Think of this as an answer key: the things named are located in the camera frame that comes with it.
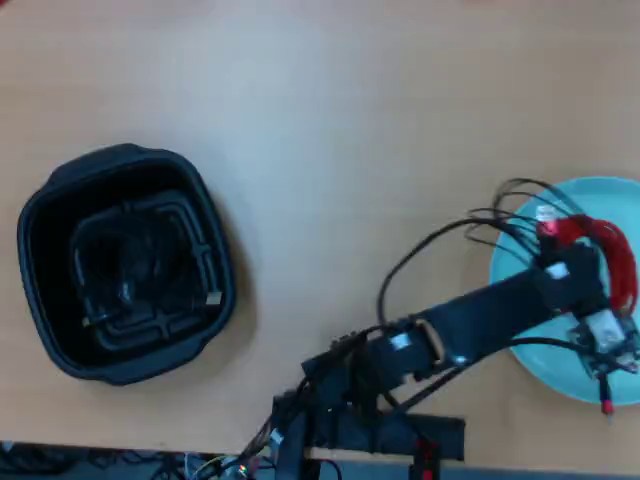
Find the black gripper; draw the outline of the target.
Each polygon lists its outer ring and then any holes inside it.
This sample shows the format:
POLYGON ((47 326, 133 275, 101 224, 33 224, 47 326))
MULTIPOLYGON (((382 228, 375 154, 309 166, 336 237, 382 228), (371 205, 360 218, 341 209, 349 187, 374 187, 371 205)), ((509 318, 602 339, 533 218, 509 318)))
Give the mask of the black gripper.
POLYGON ((583 243, 561 248, 542 255, 537 267, 537 289, 548 308, 589 316, 611 307, 595 248, 583 243))

